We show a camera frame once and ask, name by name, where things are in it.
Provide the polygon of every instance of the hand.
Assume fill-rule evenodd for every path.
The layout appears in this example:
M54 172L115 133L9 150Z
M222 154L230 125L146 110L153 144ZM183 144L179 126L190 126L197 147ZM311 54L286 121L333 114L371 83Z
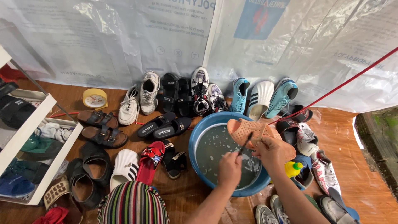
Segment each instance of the hand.
M263 136L261 141L255 141L253 145L257 151L252 152L252 156L261 160L268 173L277 172L285 175L285 155L274 138Z
M227 152L220 160L218 186L234 191L242 176L242 156L237 152Z

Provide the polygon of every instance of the light blue sneaker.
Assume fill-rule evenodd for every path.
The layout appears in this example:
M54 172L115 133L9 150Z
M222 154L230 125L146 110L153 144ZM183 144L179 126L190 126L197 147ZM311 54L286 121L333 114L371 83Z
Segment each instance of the light blue sneaker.
M246 106L246 97L248 93L250 82L245 78L238 78L234 80L234 97L229 107L229 111L243 114Z
M293 80L283 78L276 86L274 94L272 94L265 117L268 119L275 117L282 108L296 97L298 92L299 88Z

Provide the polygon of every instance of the cloth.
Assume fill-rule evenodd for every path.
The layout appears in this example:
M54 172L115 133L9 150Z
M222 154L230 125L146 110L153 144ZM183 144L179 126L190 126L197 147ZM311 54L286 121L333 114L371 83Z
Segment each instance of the cloth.
M64 224L64 218L68 214L68 210L63 207L55 207L50 209L44 216L36 219L32 224Z
M168 224L170 221L159 193L139 181L117 186L99 205L99 224Z
M60 127L57 123L49 122L43 126L38 127L40 130L36 129L35 134L42 138L52 138L56 139L62 143L65 143L69 136L72 134L73 130Z

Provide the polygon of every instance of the bottle cap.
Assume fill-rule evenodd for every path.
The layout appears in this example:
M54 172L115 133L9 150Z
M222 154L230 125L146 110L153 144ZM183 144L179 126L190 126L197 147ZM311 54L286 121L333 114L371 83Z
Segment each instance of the bottle cap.
M294 168L295 170L301 170L301 168L302 168L302 163L295 163L295 164L293 164L293 168Z

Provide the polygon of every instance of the folded clothes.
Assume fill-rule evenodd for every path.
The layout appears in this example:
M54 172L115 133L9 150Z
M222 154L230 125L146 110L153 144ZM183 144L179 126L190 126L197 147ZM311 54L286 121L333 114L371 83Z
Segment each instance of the folded clothes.
M39 135L40 131L40 137L53 138L62 143L65 143L73 130L63 128L58 123L49 122L43 126L38 127L35 130L35 134Z

